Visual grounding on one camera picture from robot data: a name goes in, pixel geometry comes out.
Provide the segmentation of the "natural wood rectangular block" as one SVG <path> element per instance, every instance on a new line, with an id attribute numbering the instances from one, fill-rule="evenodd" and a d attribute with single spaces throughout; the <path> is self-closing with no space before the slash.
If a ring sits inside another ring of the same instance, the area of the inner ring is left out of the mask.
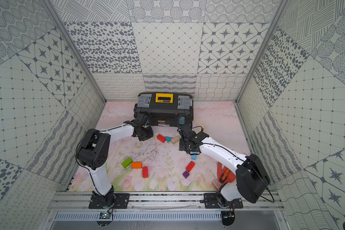
<path id="1" fill-rule="evenodd" d="M 174 137 L 174 138 L 171 139 L 171 143 L 172 143 L 172 144 L 176 144 L 176 143 L 178 143 L 179 141 L 180 141 L 180 136 L 176 136 L 176 137 Z"/>

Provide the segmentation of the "green rectangular block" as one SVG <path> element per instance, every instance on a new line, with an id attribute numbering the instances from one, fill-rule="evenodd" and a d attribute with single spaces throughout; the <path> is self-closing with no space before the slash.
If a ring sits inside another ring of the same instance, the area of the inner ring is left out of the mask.
<path id="1" fill-rule="evenodd" d="M 124 169 L 128 168 L 133 163 L 132 159 L 129 157 L 122 162 L 122 166 Z"/>

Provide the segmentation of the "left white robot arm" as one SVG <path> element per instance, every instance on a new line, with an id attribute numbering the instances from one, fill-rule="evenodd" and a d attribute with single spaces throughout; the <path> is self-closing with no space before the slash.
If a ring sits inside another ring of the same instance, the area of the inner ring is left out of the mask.
<path id="1" fill-rule="evenodd" d="M 88 170 L 96 194 L 106 196 L 113 188 L 105 167 L 109 145 L 129 137 L 137 137 L 139 141 L 152 138 L 150 120 L 147 114 L 137 114 L 135 119 L 116 127 L 106 130 L 91 128 L 86 132 L 77 146 L 75 157 L 77 163 Z"/>

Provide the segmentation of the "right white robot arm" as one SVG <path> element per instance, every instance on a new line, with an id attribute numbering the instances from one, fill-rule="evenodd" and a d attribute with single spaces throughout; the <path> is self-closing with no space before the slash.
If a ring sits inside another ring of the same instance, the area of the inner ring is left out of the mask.
<path id="1" fill-rule="evenodd" d="M 179 125 L 178 133 L 186 153 L 208 155 L 236 176 L 234 182 L 225 182 L 216 192 L 216 199 L 222 207 L 228 207 L 234 200 L 241 198 L 256 203 L 263 192 L 269 189 L 270 179 L 255 154 L 247 156 L 237 153 L 215 141 L 203 130 L 194 132 L 188 124 Z"/>

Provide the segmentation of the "teal triangular block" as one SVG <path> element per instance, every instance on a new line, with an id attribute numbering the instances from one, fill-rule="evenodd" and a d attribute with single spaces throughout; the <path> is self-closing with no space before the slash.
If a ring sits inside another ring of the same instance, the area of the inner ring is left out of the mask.
<path id="1" fill-rule="evenodd" d="M 165 139 L 166 139 L 166 141 L 167 141 L 168 143 L 171 142 L 171 140 L 172 140 L 171 137 L 167 137 L 167 136 L 165 136 Z"/>

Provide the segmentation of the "red block lower right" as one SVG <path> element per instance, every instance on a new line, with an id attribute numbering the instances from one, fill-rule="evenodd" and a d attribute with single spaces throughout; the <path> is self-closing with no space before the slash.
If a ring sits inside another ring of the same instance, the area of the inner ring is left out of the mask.
<path id="1" fill-rule="evenodd" d="M 195 163 L 194 163 L 193 161 L 191 161 L 191 162 L 188 164 L 188 166 L 186 167 L 186 171 L 187 171 L 187 172 L 191 172 L 192 169 L 194 168 L 194 166 L 195 166 Z"/>

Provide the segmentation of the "purple cube block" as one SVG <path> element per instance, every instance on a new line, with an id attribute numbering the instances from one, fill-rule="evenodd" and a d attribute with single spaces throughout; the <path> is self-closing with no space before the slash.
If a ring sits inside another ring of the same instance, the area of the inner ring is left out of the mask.
<path id="1" fill-rule="evenodd" d="M 185 171 L 185 172 L 183 173 L 183 177 L 184 177 L 185 179 L 187 179 L 189 176 L 190 176 L 190 173 L 189 173 L 188 171 Z"/>

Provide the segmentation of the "orange block near green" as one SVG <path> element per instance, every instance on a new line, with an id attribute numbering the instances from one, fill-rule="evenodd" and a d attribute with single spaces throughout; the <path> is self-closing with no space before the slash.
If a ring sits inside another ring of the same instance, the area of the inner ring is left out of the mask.
<path id="1" fill-rule="evenodd" d="M 131 164 L 131 168 L 132 169 L 142 169 L 143 168 L 142 162 L 133 162 Z"/>

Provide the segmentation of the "dark red rectangular block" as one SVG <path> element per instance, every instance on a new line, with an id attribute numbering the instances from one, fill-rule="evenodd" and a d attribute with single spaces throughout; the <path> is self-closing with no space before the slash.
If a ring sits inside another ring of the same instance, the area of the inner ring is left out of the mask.
<path id="1" fill-rule="evenodd" d="M 148 178 L 149 177 L 149 172 L 148 172 L 148 167 L 147 166 L 144 166 L 142 168 L 142 177 L 143 178 Z"/>

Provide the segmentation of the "orange handled tool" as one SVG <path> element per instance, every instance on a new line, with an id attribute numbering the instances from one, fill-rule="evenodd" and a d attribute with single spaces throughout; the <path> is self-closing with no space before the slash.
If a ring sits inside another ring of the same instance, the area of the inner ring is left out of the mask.
<path id="1" fill-rule="evenodd" d="M 230 170 L 229 169 L 227 169 L 222 175 L 221 175 L 221 177 L 220 177 L 220 179 L 219 179 L 219 182 L 220 183 L 225 183 L 225 181 L 227 180 L 227 177 L 228 177 L 228 174 L 230 173 Z"/>

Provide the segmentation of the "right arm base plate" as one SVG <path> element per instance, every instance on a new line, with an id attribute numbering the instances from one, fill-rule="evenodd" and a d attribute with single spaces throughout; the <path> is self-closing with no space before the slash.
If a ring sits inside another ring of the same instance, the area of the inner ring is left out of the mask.
<path id="1" fill-rule="evenodd" d="M 227 201 L 222 195 L 219 195 L 217 193 L 204 193 L 203 197 L 204 198 L 200 200 L 200 203 L 204 204 L 206 209 L 243 208 L 241 199 Z"/>

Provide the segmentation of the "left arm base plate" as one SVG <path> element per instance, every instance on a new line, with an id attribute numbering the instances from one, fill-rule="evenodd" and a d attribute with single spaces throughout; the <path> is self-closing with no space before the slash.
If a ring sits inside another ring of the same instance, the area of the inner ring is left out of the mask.
<path id="1" fill-rule="evenodd" d="M 129 203 L 130 194 L 111 193 L 105 196 L 95 192 L 91 195 L 89 209 L 126 209 Z"/>

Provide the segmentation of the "aluminium front rail frame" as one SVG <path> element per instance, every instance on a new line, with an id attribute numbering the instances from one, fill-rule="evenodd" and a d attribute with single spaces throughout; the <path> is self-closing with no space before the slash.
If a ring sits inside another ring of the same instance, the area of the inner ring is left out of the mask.
<path id="1" fill-rule="evenodd" d="M 276 192 L 262 194 L 256 203 L 244 198 L 235 208 L 222 208 L 219 204 L 202 203 L 205 192 L 128 192 L 115 208 L 96 205 L 94 211 L 284 211 L 283 203 Z M 90 192 L 57 192 L 47 211 L 90 211 Z"/>

